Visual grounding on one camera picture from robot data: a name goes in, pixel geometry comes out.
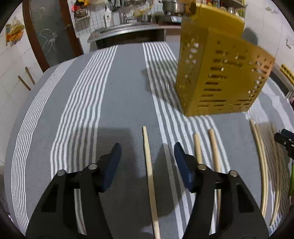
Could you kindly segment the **steel kitchen faucet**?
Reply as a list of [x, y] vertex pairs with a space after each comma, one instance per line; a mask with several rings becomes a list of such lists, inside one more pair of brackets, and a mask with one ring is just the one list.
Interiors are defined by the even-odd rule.
[[132, 20], [132, 14], [127, 16], [126, 7], [131, 6], [131, 1], [120, 0], [121, 18], [122, 24], [128, 24], [129, 20]]

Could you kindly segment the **stainless steel sink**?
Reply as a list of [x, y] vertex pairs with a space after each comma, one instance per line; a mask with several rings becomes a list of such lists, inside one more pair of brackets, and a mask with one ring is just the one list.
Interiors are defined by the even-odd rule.
[[121, 34], [127, 34], [144, 30], [164, 29], [165, 27], [166, 26], [164, 25], [153, 24], [150, 22], [135, 22], [117, 25], [109, 28], [97, 29], [91, 33], [87, 40], [87, 43], [92, 43], [101, 39]]

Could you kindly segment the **wooden chopstick on cloth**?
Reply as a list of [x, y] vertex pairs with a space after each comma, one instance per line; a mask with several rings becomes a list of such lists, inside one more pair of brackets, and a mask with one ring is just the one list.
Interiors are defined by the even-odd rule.
[[265, 146], [261, 135], [260, 127], [255, 123], [255, 121], [250, 118], [250, 127], [255, 139], [259, 161], [260, 161], [260, 171], [261, 171], [261, 183], [262, 183], [262, 195], [261, 195], [261, 213], [262, 216], [266, 217], [267, 205], [268, 205], [268, 194], [269, 194], [269, 177], [268, 177], [268, 165], [265, 153]]
[[[221, 172], [220, 167], [220, 154], [218, 150], [217, 140], [215, 137], [215, 132], [213, 129], [209, 129], [209, 136], [213, 154], [213, 162], [214, 162], [214, 170], [216, 172]], [[219, 223], [219, 216], [220, 216], [220, 206], [221, 206], [221, 190], [217, 189], [217, 223]]]
[[202, 151], [201, 151], [199, 134], [195, 133], [193, 135], [193, 139], [194, 139], [194, 150], [195, 150], [196, 160], [197, 160], [198, 164], [202, 164], [203, 160], [202, 160]]
[[273, 209], [273, 214], [271, 218], [270, 225], [272, 226], [277, 219], [277, 215], [279, 212], [279, 206], [281, 202], [281, 166], [280, 166], [280, 160], [279, 160], [279, 153], [278, 153], [278, 147], [277, 143], [274, 139], [274, 135], [276, 133], [275, 126], [271, 124], [270, 126], [270, 131], [271, 131], [271, 144], [272, 144], [272, 151], [273, 151], [273, 156], [274, 156], [274, 170], [275, 170], [275, 177], [276, 177], [276, 185], [275, 185], [275, 203], [274, 203], [274, 209]]

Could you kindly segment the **wooden chopstick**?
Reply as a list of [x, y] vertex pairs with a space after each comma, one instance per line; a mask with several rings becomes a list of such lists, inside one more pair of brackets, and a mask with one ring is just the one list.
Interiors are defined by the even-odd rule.
[[154, 238], [160, 239], [160, 228], [159, 228], [159, 220], [157, 214], [157, 204], [155, 198], [155, 186], [153, 180], [153, 167], [151, 162], [151, 153], [150, 153], [150, 144], [148, 140], [148, 132], [146, 126], [143, 126], [143, 138], [144, 138], [144, 154], [146, 161], [146, 171], [148, 177], [148, 193], [150, 199], [150, 209], [151, 209], [151, 217], [153, 223], [153, 232]]
[[276, 185], [275, 185], [275, 203], [274, 203], [274, 209], [273, 209], [273, 214], [271, 218], [270, 225], [272, 226], [277, 219], [277, 215], [279, 212], [279, 206], [281, 202], [281, 166], [280, 166], [280, 160], [279, 160], [279, 153], [278, 153], [278, 147], [277, 143], [274, 139], [274, 135], [276, 133], [275, 126], [271, 124], [270, 126], [270, 131], [271, 131], [271, 144], [272, 144], [272, 151], [273, 151], [273, 156], [274, 156], [274, 170], [275, 170], [275, 177], [276, 177]]
[[269, 194], [269, 177], [268, 177], [268, 165], [265, 153], [265, 146], [261, 135], [260, 127], [255, 123], [255, 121], [250, 118], [250, 127], [255, 139], [259, 161], [260, 161], [260, 171], [261, 171], [261, 183], [262, 183], [262, 195], [261, 195], [261, 213], [262, 216], [266, 217], [267, 205], [268, 205], [268, 194]]
[[195, 133], [193, 135], [193, 139], [194, 139], [194, 150], [195, 150], [196, 160], [197, 160], [198, 164], [202, 164], [203, 160], [202, 160], [202, 151], [201, 151], [199, 134]]
[[[215, 137], [215, 132], [213, 129], [209, 129], [209, 136], [213, 154], [213, 162], [214, 162], [214, 170], [216, 172], [221, 172], [220, 167], [220, 154], [218, 150], [217, 140]], [[219, 216], [220, 216], [220, 206], [221, 206], [221, 190], [217, 189], [217, 223], [219, 223]]]

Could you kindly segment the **grey white striped tablecloth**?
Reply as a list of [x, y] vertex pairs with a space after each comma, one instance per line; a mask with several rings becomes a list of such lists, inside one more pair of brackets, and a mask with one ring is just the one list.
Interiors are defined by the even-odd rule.
[[179, 45], [113, 46], [49, 68], [35, 76], [31, 91], [17, 83], [1, 109], [6, 138], [5, 191], [14, 224], [25, 233], [41, 195], [60, 169], [79, 171], [122, 146], [122, 158], [102, 205], [114, 238], [152, 238], [143, 127], [150, 143], [162, 238], [181, 238], [195, 196], [183, 185], [173, 156], [175, 143], [194, 154], [200, 136], [203, 162], [213, 168], [208, 131], [215, 132], [223, 173], [236, 170], [261, 201], [259, 156], [250, 120], [260, 127], [269, 169], [265, 221], [272, 233], [290, 202], [290, 161], [282, 152], [282, 201], [274, 222], [276, 172], [271, 127], [293, 130], [293, 109], [268, 79], [247, 112], [185, 117], [174, 88]]

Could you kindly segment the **white soap bottle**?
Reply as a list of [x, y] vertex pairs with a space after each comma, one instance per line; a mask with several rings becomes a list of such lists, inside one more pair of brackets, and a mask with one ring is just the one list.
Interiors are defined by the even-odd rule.
[[111, 23], [111, 21], [112, 21], [112, 12], [108, 7], [106, 7], [106, 9], [104, 11], [104, 20], [105, 20], [105, 25], [106, 25], [107, 28], [112, 26], [112, 23]]

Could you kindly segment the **yellow perforated utensil holder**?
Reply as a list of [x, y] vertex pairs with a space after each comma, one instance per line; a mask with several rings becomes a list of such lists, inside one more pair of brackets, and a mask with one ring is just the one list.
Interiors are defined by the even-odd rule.
[[221, 9], [190, 4], [182, 20], [175, 89], [188, 116], [247, 111], [275, 59], [243, 39], [244, 21]]

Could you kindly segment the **steel cooking pot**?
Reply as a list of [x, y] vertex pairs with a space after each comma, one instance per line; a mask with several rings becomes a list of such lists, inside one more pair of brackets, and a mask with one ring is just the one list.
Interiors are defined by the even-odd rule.
[[180, 1], [160, 1], [160, 3], [162, 3], [162, 10], [165, 15], [183, 15], [185, 13], [185, 3]]

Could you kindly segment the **brown framed glass door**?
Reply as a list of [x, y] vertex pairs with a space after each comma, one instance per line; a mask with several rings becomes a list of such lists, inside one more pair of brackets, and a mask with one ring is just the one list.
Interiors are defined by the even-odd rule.
[[43, 72], [84, 54], [68, 1], [23, 1], [22, 12], [29, 43]]

